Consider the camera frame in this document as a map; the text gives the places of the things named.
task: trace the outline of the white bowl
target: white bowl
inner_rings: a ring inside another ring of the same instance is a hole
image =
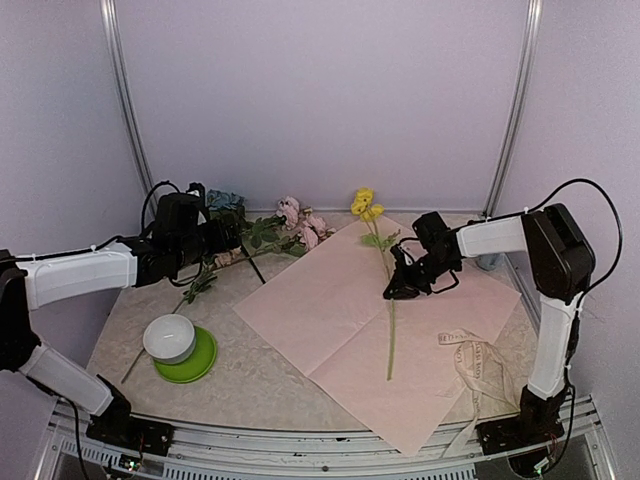
[[[156,318],[142,337],[149,355],[158,362],[173,365],[186,360],[196,346],[196,330],[182,315],[163,315]]]

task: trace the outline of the black cable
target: black cable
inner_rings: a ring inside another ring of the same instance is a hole
[[[400,241],[396,245],[402,245],[404,242],[415,241],[419,242],[420,239],[418,237],[404,237],[400,239]]]
[[[448,287],[441,288],[440,290],[431,290],[431,293],[434,293],[434,294],[438,295],[438,294],[444,293],[444,292],[446,292],[448,290],[453,290],[458,285],[460,285],[460,280],[458,280],[458,277],[456,276],[454,271],[453,270],[449,270],[449,273],[453,277],[453,283],[451,285],[449,285]]]
[[[580,308],[580,306],[582,305],[582,302],[584,301],[585,296],[590,291],[592,291],[594,288],[596,288],[598,285],[600,285],[602,282],[604,282],[607,278],[609,278],[611,276],[613,271],[617,268],[618,263],[620,262],[620,257],[622,256],[622,244],[623,244],[623,240],[624,240],[624,235],[623,235],[623,232],[622,232],[622,222],[620,221],[620,215],[618,214],[618,210],[616,209],[616,206],[614,205],[613,200],[611,200],[611,197],[604,190],[604,188],[602,188],[600,185],[598,185],[593,180],[590,180],[588,178],[574,178],[574,179],[568,180],[568,181],[564,182],[562,185],[558,186],[553,192],[551,192],[551,194],[547,198],[545,198],[542,202],[540,202],[538,205],[536,205],[535,207],[533,207],[532,209],[530,209],[528,211],[539,210],[540,208],[545,206],[553,197],[555,197],[561,190],[563,190],[566,187],[568,187],[569,185],[573,185],[575,183],[584,183],[584,184],[587,184],[587,185],[591,185],[593,188],[598,190],[598,192],[600,192],[600,194],[607,201],[607,204],[609,205],[609,208],[611,209],[611,213],[613,213],[613,217],[615,218],[616,226],[618,228],[618,248],[616,250],[616,256],[615,256],[615,258],[613,260],[613,263],[611,264],[611,267],[609,267],[609,270],[607,270],[607,272],[602,277],[600,277],[600,279],[598,279],[596,282],[592,283],[590,286],[588,286],[586,288],[586,290],[584,292],[582,292],[582,295],[580,296],[580,298],[578,299],[578,303],[576,304],[576,307]],[[502,215],[500,217],[489,218],[486,221],[487,222],[495,222],[496,220],[504,220],[505,218],[517,217],[517,216],[523,215],[524,213],[525,213],[524,211],[516,212],[516,213],[510,213],[508,215]]]
[[[564,454],[567,451],[567,447],[569,446],[569,440],[571,439],[571,432],[573,431],[573,417],[576,409],[576,387],[569,381],[568,373],[565,373],[565,381],[567,382],[567,385],[569,385],[569,388],[571,389],[571,413],[569,416],[569,429],[567,430],[567,438],[564,441],[564,445],[562,446],[562,451],[560,452],[560,455],[558,456],[558,458],[556,458],[553,461],[553,465],[551,465],[544,472],[542,472],[543,475],[546,475],[547,473],[549,473],[551,470],[553,470],[558,466],[558,464],[560,463],[560,460],[562,460],[562,457],[564,457]]]
[[[102,242],[100,245],[97,245],[95,248],[82,248],[80,250],[69,250],[68,252],[58,252],[58,253],[47,253],[46,255],[34,255],[32,257],[7,257],[0,260],[0,263],[8,263],[8,262],[33,262],[38,260],[50,260],[52,258],[62,258],[62,257],[71,257],[73,255],[81,255],[83,253],[91,253],[97,252],[98,250],[102,250],[103,248],[111,245],[113,242],[117,240],[121,240],[122,235],[114,235],[109,240]]]
[[[71,408],[73,408],[73,415],[75,417],[76,424],[76,449],[78,450],[78,460],[80,461],[80,470],[82,470],[82,475],[85,480],[91,480],[89,475],[87,474],[87,467],[84,464],[84,459],[82,458],[82,446],[80,445],[80,414],[78,413],[78,407],[71,400],[67,400]]]
[[[191,285],[193,282],[196,281],[196,279],[200,276],[200,274],[202,273],[202,269],[204,265],[204,260],[202,259],[202,257],[200,257],[200,263],[198,265],[198,273],[196,273],[195,275],[193,275],[192,277],[187,278],[186,280],[183,280],[182,282],[178,282],[176,280],[173,279],[169,279],[169,283],[171,285],[173,285],[174,287],[186,287],[188,285]]]
[[[156,192],[156,190],[158,190],[160,187],[163,187],[165,185],[169,185],[170,187],[173,187],[176,192],[180,193],[180,189],[176,187],[175,184],[170,182],[169,180],[163,180],[162,182],[158,182],[151,188],[151,190],[149,190],[149,193],[147,193],[147,196],[144,199],[144,203],[142,204],[142,213],[140,214],[140,235],[141,236],[146,229],[145,217],[147,215],[147,208],[149,207],[149,202],[151,201],[151,197]]]

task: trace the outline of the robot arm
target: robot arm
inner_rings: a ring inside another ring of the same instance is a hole
[[[44,257],[0,251],[0,325],[6,332],[0,338],[0,370],[20,372],[90,413],[88,436],[137,450],[144,434],[158,439],[149,451],[166,454],[170,426],[132,419],[131,405],[113,385],[38,338],[29,311],[85,293],[175,280],[182,268],[203,257],[240,247],[236,220],[231,213],[212,218],[204,187],[192,184],[187,193],[161,197],[155,221],[140,236]]]
[[[567,394],[566,366],[578,338],[577,305],[589,287],[595,268],[591,247],[562,204],[495,221],[473,222],[452,230],[437,212],[413,224],[416,238],[391,248],[396,270],[384,292],[387,299],[414,298],[440,293],[458,284],[455,272],[462,259],[480,255],[526,252],[540,294],[541,322],[538,350],[517,419],[484,423],[478,427],[485,454],[548,441],[564,433],[559,409]],[[428,252],[413,259],[402,248],[418,240]],[[433,291],[437,278],[449,272],[453,285]]]

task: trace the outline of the pink paper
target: pink paper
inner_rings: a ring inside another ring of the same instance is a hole
[[[412,235],[384,217],[379,226],[383,235]],[[354,417],[415,455],[462,392],[438,396],[457,375],[456,346],[438,345],[438,334],[465,328],[493,343],[519,294],[466,265],[456,289],[396,302],[395,368],[387,381],[387,279],[380,254],[360,242],[365,233],[362,222],[340,230],[235,311]],[[437,287],[450,282],[446,276]]]

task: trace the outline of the aluminum frame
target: aluminum frame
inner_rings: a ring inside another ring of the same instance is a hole
[[[500,200],[500,195],[504,188],[504,183],[513,157],[513,148],[515,146],[522,112],[524,111],[525,101],[527,97],[527,89],[533,67],[533,60],[538,43],[538,31],[540,28],[540,17],[542,14],[542,0],[529,0],[529,10],[527,12],[527,22],[524,32],[524,41],[522,44],[522,53],[520,55],[520,65],[518,67],[518,77],[516,81],[516,90],[513,95],[511,111],[509,112],[509,121],[507,130],[502,140],[500,149],[500,157],[496,168],[495,176],[489,190],[489,197],[485,204],[483,215],[485,217],[495,214]]]
[[[570,401],[564,403],[560,417],[568,426]],[[81,431],[88,422],[82,414]],[[475,464],[507,456],[483,456],[476,438],[467,443],[463,454],[442,458],[442,454],[468,422],[440,426],[416,457],[403,457],[369,431],[284,432],[208,426],[170,421],[174,441],[167,457],[145,455],[147,470],[138,476],[150,479],[321,479],[350,478],[370,480],[475,478]],[[610,448],[591,397],[576,401],[574,436],[585,435],[599,480],[614,480]],[[108,459],[121,454],[135,455],[105,445],[81,434],[85,461],[106,466]],[[508,452],[523,453],[531,446]],[[46,447],[34,480],[52,478],[61,454],[76,455],[73,411],[59,402],[46,432]]]
[[[136,172],[138,173],[138,179],[140,180],[145,195],[148,195],[155,185],[155,182],[153,181],[153,175],[151,174],[151,169],[149,168],[149,163],[147,162],[147,157],[142,145],[133,101],[131,99],[131,93],[129,92],[129,84],[127,83],[127,70],[125,68],[122,43],[120,41],[115,0],[100,0],[100,7],[116,80],[116,90],[118,92],[118,99],[122,108],[129,142],[131,143],[131,150],[133,151]],[[156,198],[152,198],[149,202],[149,209],[155,216],[157,210]]]

